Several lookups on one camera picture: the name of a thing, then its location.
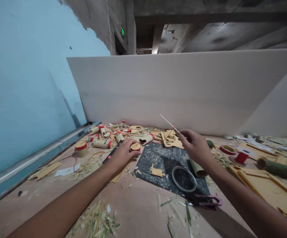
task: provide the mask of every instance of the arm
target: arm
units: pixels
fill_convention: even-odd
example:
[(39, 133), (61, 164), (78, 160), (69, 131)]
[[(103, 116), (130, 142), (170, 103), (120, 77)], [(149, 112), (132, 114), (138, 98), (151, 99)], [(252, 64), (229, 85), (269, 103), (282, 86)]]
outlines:
[(192, 130), (180, 133), (191, 159), (210, 175), (257, 237), (287, 237), (287, 218), (223, 169), (204, 137)]
[(139, 151), (129, 152), (130, 145), (136, 142), (133, 139), (125, 140), (107, 163), (53, 200), (8, 237), (65, 237), (102, 187), (122, 170), (130, 159), (140, 155)]

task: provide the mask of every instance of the concrete ceiling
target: concrete ceiling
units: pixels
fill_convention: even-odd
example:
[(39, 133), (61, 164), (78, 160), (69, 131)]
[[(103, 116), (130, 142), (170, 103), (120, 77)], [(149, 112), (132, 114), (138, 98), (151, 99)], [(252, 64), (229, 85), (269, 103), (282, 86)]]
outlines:
[(134, 12), (138, 54), (287, 48), (287, 1), (134, 0)]

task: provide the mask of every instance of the left hand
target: left hand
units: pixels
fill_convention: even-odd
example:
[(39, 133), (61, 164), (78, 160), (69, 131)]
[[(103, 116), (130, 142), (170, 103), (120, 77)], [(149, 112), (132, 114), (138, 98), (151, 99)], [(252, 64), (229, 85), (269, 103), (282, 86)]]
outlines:
[(115, 153), (111, 156), (111, 158), (108, 160), (107, 164), (113, 164), (114, 168), (116, 170), (123, 169), (129, 161), (138, 156), (141, 155), (140, 151), (132, 151), (129, 152), (130, 146), (133, 143), (137, 143), (135, 139), (127, 139), (121, 145), (116, 149)]

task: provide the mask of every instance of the white panel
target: white panel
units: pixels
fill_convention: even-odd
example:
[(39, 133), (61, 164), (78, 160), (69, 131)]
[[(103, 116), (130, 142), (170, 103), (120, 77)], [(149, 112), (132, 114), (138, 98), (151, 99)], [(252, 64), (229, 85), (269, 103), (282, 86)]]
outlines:
[(91, 121), (235, 134), (287, 73), (287, 49), (67, 58)]
[(239, 132), (254, 132), (263, 136), (287, 136), (287, 74)]

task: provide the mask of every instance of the green exit sign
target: green exit sign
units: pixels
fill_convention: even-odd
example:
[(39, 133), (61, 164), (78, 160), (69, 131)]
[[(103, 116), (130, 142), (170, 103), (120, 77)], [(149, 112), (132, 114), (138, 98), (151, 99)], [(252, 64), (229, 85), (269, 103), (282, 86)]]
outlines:
[(124, 31), (123, 27), (121, 26), (121, 24), (120, 24), (120, 32), (121, 32), (121, 35), (123, 36), (123, 38), (125, 38), (125, 31)]

